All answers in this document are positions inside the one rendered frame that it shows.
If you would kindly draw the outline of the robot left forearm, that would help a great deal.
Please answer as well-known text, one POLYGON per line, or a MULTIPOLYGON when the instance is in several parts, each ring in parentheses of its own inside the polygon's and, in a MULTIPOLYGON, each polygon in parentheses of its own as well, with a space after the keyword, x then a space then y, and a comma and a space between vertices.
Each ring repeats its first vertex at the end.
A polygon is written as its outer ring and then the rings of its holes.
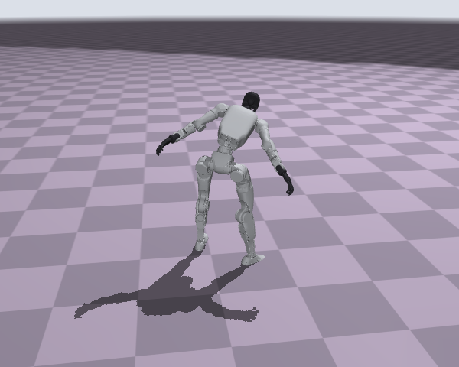
MULTIPOLYGON (((196 121, 196 120, 194 120, 194 121, 196 121)), ((180 137, 175 142, 178 142, 179 140, 181 140, 183 138, 186 138, 188 135, 190 135, 191 133, 194 133, 196 131, 195 126, 193 124, 194 121, 190 122, 189 124, 187 124, 187 126, 185 126, 184 128, 180 129, 178 132, 174 133, 174 134, 178 133, 180 135, 180 137)))

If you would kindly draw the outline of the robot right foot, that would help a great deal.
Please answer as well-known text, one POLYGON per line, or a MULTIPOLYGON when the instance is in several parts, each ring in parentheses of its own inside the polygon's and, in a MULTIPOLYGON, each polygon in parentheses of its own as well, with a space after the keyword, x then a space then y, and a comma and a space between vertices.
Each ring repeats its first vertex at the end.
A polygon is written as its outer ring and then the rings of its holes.
MULTIPOLYGON (((254 253, 253 253, 254 254, 254 253)), ((253 263, 259 262, 265 258, 264 255, 257 255, 253 256, 253 258, 250 257, 250 255, 245 255, 241 261, 243 265, 251 265, 253 263)))

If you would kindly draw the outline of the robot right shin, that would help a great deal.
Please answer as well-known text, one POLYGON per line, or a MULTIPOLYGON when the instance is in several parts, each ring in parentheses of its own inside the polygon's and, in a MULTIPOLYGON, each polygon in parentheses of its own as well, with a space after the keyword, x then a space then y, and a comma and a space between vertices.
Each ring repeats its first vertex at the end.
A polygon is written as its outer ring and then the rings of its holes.
POLYGON ((239 232, 241 234, 243 241, 245 242, 247 255, 250 255, 250 257, 253 258, 253 256, 256 256, 254 240, 256 236, 256 231, 253 214, 246 211, 242 214, 241 220, 243 224, 239 223, 239 232))

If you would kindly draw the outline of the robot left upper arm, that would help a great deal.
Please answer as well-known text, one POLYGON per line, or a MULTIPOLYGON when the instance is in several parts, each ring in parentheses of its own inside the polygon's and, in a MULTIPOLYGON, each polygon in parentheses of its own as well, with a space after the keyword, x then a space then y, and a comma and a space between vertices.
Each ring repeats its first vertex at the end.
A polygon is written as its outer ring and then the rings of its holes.
POLYGON ((195 126, 195 129, 199 132, 203 131, 206 128, 206 124, 208 122, 212 122, 218 117, 223 118, 228 108, 229 106, 224 103, 216 105, 215 108, 211 109, 209 112, 205 113, 201 118, 194 121, 193 124, 195 126))

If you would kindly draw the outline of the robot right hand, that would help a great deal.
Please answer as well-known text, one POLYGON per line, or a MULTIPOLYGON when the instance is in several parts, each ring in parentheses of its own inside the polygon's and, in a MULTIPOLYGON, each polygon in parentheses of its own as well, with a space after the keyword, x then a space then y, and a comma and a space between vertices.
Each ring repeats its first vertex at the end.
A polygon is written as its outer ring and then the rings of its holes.
POLYGON ((276 166, 276 170, 278 171, 278 174, 279 174, 280 176, 283 176, 283 177, 284 177, 286 183, 288 184, 288 190, 286 191, 286 193, 288 193, 288 195, 290 196, 290 195, 293 193, 293 191, 294 191, 294 187, 293 187, 292 184, 291 184, 291 179, 290 179, 290 177, 289 177, 288 174, 286 173, 287 170, 283 170, 283 168, 282 168, 281 165, 277 165, 277 166, 276 166))

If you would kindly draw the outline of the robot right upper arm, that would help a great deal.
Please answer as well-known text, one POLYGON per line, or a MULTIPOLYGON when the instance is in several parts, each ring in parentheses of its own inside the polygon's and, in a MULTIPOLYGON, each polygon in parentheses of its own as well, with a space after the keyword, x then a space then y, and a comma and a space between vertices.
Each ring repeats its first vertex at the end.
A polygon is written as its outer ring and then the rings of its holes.
POLYGON ((268 122, 263 119, 257 119, 255 131, 259 133, 259 136, 262 139, 262 149, 267 152, 267 150, 271 147, 268 122))

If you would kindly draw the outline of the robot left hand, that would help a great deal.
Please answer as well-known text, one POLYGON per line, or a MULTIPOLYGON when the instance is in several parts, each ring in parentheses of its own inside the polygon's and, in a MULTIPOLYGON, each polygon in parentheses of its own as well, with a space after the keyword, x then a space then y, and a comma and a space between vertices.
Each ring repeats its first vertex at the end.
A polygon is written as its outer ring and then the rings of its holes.
POLYGON ((163 147, 168 145, 169 143, 175 143, 175 141, 180 137, 180 135, 178 133, 174 134, 174 135, 169 135, 168 138, 166 138, 165 140, 163 140, 163 142, 158 146, 158 148, 156 149, 156 154, 157 156, 159 156, 161 153, 161 151, 163 151, 163 147))

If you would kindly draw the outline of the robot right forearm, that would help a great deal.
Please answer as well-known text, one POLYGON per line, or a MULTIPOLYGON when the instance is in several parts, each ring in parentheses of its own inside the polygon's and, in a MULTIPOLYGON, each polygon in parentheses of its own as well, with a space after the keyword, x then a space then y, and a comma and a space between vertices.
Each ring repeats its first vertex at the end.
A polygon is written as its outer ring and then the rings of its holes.
POLYGON ((278 156, 278 153, 277 153, 277 150, 276 150, 276 147, 275 147, 275 144, 274 142, 270 140, 270 143, 271 143, 271 147, 267 150, 266 154, 269 156, 269 159, 272 163, 272 165, 274 166, 275 168, 275 171, 278 173, 278 171, 276 170, 276 166, 277 165, 281 165, 283 170, 285 169, 284 165, 282 165, 282 161, 280 159, 280 157, 278 156))

